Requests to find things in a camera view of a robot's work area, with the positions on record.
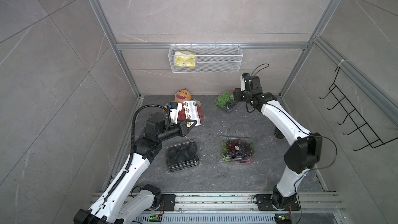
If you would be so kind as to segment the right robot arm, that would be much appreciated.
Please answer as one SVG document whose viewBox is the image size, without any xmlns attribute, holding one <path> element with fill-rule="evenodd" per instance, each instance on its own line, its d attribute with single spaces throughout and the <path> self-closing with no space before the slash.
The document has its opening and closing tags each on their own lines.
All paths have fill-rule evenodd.
<svg viewBox="0 0 398 224">
<path fill-rule="evenodd" d="M 276 127 L 275 136 L 285 138 L 290 145 L 284 154 L 284 173 L 272 194 L 273 207 L 283 210 L 294 202 L 305 174 L 319 162 L 323 138 L 294 120 L 273 94 L 263 92 L 258 76 L 243 73 L 240 82 L 241 87 L 234 89 L 234 100 L 251 105 L 267 117 Z"/>
</svg>

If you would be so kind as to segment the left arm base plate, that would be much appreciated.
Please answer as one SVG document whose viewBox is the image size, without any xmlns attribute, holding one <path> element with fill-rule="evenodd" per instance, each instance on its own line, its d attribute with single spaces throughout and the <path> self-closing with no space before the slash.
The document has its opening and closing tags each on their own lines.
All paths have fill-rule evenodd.
<svg viewBox="0 0 398 224">
<path fill-rule="evenodd" d="M 156 207 L 160 211 L 174 211 L 176 204 L 175 194 L 161 194 L 155 197 Z"/>
</svg>

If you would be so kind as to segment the white sticker sheet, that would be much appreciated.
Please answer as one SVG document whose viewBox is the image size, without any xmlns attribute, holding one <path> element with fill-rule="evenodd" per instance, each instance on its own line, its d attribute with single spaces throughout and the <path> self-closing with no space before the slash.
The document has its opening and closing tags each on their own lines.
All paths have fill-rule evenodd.
<svg viewBox="0 0 398 224">
<path fill-rule="evenodd" d="M 196 127 L 201 125 L 201 121 L 198 115 L 197 105 L 194 101 L 185 101 L 184 109 L 186 119 L 195 119 L 197 121 Z"/>
</svg>

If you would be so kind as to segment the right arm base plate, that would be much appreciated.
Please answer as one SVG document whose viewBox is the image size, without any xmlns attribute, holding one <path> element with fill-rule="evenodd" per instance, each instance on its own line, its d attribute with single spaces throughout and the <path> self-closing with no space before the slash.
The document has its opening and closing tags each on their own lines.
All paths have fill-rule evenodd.
<svg viewBox="0 0 398 224">
<path fill-rule="evenodd" d="M 296 195 L 280 198 L 277 194 L 256 194 L 252 202 L 260 211 L 299 211 L 301 209 Z"/>
</svg>

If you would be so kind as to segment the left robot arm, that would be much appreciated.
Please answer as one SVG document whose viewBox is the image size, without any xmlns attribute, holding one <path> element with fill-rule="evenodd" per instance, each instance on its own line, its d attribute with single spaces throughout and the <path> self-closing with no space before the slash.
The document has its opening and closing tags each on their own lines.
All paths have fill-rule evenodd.
<svg viewBox="0 0 398 224">
<path fill-rule="evenodd" d="M 197 123 L 195 119 L 173 122 L 167 111 L 152 113 L 142 135 L 132 139 L 130 154 L 116 178 L 88 210 L 77 212 L 73 222 L 130 224 L 145 210 L 160 207 L 161 191 L 152 185 L 144 186 L 129 202 L 126 198 L 162 149 L 162 142 L 177 136 L 185 137 Z"/>
</svg>

